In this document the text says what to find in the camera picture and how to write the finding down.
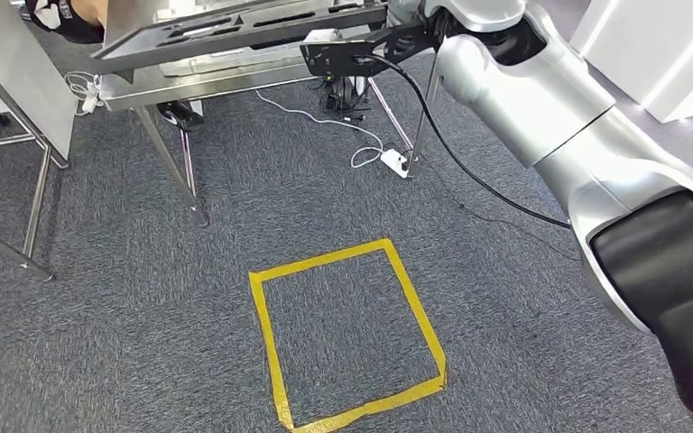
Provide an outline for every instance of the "yellow tape square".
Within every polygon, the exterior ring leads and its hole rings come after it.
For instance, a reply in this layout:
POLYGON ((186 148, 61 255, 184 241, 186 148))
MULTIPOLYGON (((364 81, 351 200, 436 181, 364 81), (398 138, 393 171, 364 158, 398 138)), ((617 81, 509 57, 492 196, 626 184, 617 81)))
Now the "yellow tape square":
POLYGON ((402 406, 405 403, 410 403, 411 401, 416 401, 431 395, 434 392, 440 391, 444 387, 446 371, 445 353, 442 352, 442 347, 439 345, 437 335, 434 334, 434 329, 431 328, 431 323, 429 323, 429 319, 426 317, 426 312, 423 310, 423 307, 418 299, 418 295, 413 289, 411 279, 408 277, 408 273, 405 271, 404 266, 402 266, 402 262, 400 262, 400 256, 397 254, 397 250, 394 249, 394 245, 389 239, 379 239, 367 244, 336 251, 335 253, 327 253, 317 257, 312 257, 311 259, 302 260, 300 262, 284 264, 283 266, 271 268, 266 271, 249 272, 248 280, 251 285, 251 294, 254 297, 256 312, 259 315, 259 322, 262 328, 262 338, 264 340, 264 346, 267 352, 267 363, 270 367, 270 379, 273 386, 273 401, 275 408, 277 409, 277 416, 283 426, 285 426, 285 428, 291 432, 326 433, 333 431, 343 428, 347 424, 365 415, 371 415, 384 410, 394 409, 398 406, 402 406), (316 266, 338 262, 352 257, 357 257, 361 254, 372 253, 373 251, 379 250, 383 250, 386 253, 389 263, 392 265, 394 274, 402 286, 402 291, 404 292, 405 298, 408 300, 408 303, 411 306, 411 311, 419 324, 420 331, 426 340, 426 344, 429 347, 431 356, 434 358, 434 363, 437 365, 439 375, 427 380, 426 382, 414 385, 403 392, 398 392, 394 395, 390 395, 389 397, 379 400, 369 401, 362 406, 347 410, 346 412, 342 412, 324 419, 319 419, 304 426, 296 427, 293 425, 291 407, 288 404, 288 396, 285 393, 285 385, 282 381, 280 360, 278 359, 277 351, 275 350, 272 324, 270 323, 270 316, 267 312, 267 304, 264 300, 264 291, 262 287, 263 282, 280 278, 285 275, 290 275, 292 273, 306 271, 316 266))

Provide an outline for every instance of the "white power strip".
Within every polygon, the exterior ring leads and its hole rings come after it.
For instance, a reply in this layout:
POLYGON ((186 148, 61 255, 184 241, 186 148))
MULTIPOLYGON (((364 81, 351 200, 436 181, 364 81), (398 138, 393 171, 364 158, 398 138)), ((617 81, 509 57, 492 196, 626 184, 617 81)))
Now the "white power strip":
POLYGON ((386 164, 387 167, 392 169, 392 171, 397 173, 403 179, 408 177, 408 171, 402 167, 407 161, 407 158, 402 156, 401 153, 395 151, 394 149, 389 149, 381 154, 381 162, 386 164))

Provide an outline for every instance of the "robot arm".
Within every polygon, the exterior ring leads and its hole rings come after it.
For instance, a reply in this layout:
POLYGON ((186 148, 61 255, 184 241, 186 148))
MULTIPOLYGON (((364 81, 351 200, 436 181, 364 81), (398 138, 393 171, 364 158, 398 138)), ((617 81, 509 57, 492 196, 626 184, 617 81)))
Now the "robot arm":
POLYGON ((537 5, 392 0, 388 21, 399 26, 305 44, 310 71, 374 75, 363 56, 381 43, 394 62, 433 46, 442 86, 554 193, 600 298, 659 338, 693 415, 693 169, 614 107, 537 5))

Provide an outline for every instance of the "black mounting bracket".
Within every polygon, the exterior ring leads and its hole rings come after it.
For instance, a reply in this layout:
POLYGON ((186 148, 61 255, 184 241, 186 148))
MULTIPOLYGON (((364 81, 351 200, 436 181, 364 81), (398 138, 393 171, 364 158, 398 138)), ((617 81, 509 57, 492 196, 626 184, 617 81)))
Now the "black mounting bracket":
POLYGON ((385 59, 399 63, 434 46, 425 25, 413 23, 343 41, 302 43, 300 48, 314 76, 372 77, 388 69, 384 63, 366 57, 377 50, 381 49, 385 59))

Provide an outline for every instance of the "person's leg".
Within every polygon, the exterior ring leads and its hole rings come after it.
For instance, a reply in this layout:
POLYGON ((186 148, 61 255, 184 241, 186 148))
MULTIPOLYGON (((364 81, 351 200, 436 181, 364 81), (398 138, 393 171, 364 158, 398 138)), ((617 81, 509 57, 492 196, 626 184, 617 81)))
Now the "person's leg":
POLYGON ((25 3, 32 21, 46 32, 55 32, 75 43, 103 41, 106 0, 27 0, 25 3))

